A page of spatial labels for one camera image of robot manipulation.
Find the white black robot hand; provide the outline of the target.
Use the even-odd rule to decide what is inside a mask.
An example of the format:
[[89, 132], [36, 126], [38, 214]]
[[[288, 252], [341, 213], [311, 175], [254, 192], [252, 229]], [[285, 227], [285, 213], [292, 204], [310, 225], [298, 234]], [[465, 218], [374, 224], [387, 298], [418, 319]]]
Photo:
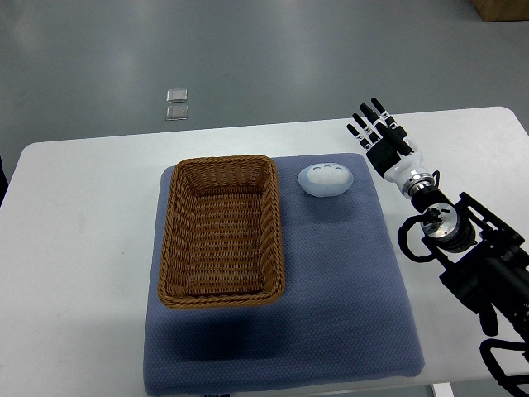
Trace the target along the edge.
[[375, 171], [392, 183], [407, 183], [414, 175], [424, 174], [422, 154], [413, 141], [403, 139], [407, 132], [377, 98], [372, 97], [371, 103], [360, 105], [364, 118], [358, 113], [352, 115], [367, 137], [350, 123], [346, 128], [368, 150], [366, 156]]

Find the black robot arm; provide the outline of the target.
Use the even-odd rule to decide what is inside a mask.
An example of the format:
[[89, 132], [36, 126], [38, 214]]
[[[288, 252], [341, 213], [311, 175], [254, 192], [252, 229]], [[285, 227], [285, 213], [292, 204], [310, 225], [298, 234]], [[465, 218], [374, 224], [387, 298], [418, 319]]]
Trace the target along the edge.
[[441, 283], [479, 315], [487, 339], [484, 364], [512, 396], [528, 394], [528, 376], [507, 375], [494, 351], [528, 356], [528, 254], [524, 238], [467, 193], [453, 203], [440, 190], [439, 171], [429, 172], [404, 128], [377, 98], [362, 103], [348, 131], [374, 170], [409, 199], [417, 213], [398, 229], [398, 246], [411, 261], [438, 261]]

